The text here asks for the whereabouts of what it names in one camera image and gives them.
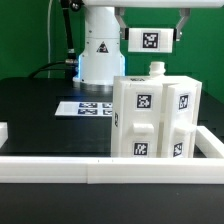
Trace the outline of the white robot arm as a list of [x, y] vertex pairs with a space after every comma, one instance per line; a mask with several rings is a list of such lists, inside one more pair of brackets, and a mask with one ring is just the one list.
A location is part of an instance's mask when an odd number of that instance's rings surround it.
[[[170, 53], [193, 8], [221, 8], [224, 0], [59, 0], [65, 21], [68, 56], [74, 62], [73, 82], [86, 89], [110, 89], [117, 75], [125, 74], [120, 41], [135, 53]], [[174, 28], [130, 28], [123, 15], [127, 8], [177, 8]], [[85, 49], [74, 50], [70, 11], [85, 10]]]

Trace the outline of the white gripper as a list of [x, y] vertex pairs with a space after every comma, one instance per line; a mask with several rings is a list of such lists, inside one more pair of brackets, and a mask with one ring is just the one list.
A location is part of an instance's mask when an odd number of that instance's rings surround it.
[[180, 20], [174, 29], [174, 40], [182, 37], [182, 29], [190, 18], [189, 8], [220, 8], [224, 6], [224, 0], [83, 0], [87, 6], [113, 6], [115, 18], [120, 26], [120, 35], [124, 40], [128, 39], [129, 28], [123, 20], [125, 9], [123, 7], [146, 8], [182, 8], [179, 10]]

